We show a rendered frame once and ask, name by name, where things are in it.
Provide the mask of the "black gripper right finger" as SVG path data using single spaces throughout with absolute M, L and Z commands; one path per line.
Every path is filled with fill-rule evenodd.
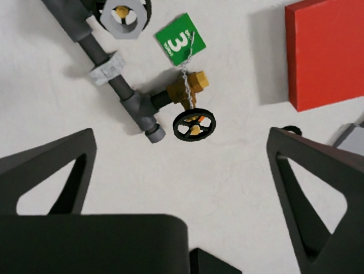
M 266 152 L 300 274 L 364 274 L 364 156 L 278 127 L 270 128 Z M 287 157 L 344 196 L 347 209 L 332 234 Z

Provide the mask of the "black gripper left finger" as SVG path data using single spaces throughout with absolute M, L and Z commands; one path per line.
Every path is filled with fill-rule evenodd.
M 97 143 L 92 128 L 0 158 L 0 215 L 19 215 L 20 198 L 75 160 L 61 193 L 47 214 L 82 213 Z M 76 159 L 77 158 L 77 159 Z

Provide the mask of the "small black ring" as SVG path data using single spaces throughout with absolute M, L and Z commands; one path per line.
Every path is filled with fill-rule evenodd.
M 297 126 L 289 125 L 289 126 L 285 126 L 285 127 L 281 128 L 281 129 L 284 129 L 284 130 L 286 130 L 286 131 L 292 131 L 292 132 L 294 132 L 295 134 L 302 136 L 302 131 L 301 131 L 301 129 L 300 129 L 299 127 L 297 127 Z

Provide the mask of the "green tag with silver chain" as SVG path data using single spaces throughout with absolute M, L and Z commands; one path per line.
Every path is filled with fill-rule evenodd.
M 187 83 L 188 77 L 185 75 L 185 68 L 187 67 L 186 64 L 191 62 L 193 55 L 207 47 L 206 44 L 187 12 L 158 32 L 155 36 L 176 66 L 187 60 L 187 62 L 183 63 L 184 68 L 181 72 L 184 73 L 183 79 L 185 79 L 185 92 L 188 93 L 187 100 L 190 102 L 190 109 L 193 109 L 193 103 L 191 102 L 192 96 L 189 94 L 191 90 Z M 188 62 L 188 60 L 190 61 Z M 189 92 L 187 92 L 188 90 Z

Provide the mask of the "red block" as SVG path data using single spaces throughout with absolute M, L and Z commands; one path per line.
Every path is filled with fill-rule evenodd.
M 302 112 L 364 96 L 364 0 L 285 6 L 289 102 Z

